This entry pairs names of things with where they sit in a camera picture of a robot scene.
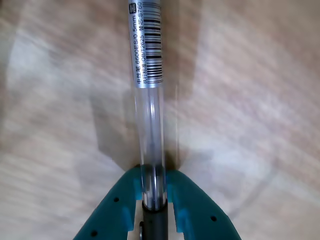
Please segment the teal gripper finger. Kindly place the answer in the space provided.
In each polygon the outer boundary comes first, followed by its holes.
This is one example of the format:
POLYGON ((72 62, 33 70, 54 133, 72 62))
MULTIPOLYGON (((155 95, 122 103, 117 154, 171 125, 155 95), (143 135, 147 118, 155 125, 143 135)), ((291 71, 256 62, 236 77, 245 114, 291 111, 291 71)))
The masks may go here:
POLYGON ((167 199, 173 203, 176 230, 185 240, 239 240, 224 211, 189 177, 178 170, 166 173, 167 199))
POLYGON ((134 229, 136 202, 141 199, 141 169, 134 167, 109 190, 74 239, 126 240, 134 229))

